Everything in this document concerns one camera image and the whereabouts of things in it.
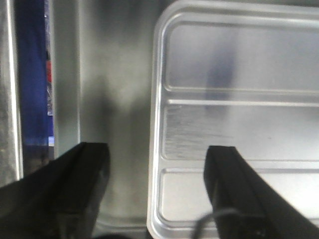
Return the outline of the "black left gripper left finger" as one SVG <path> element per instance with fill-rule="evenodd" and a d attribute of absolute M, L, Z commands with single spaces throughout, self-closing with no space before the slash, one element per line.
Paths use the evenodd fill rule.
<path fill-rule="evenodd" d="M 109 177 L 108 145 L 82 142 L 1 187 L 1 238 L 89 239 Z"/>

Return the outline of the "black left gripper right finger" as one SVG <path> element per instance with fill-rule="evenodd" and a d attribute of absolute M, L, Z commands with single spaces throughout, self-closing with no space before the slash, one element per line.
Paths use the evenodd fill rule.
<path fill-rule="evenodd" d="M 203 179 L 221 239 L 317 239 L 319 229 L 270 187 L 235 147 L 210 146 Z"/>

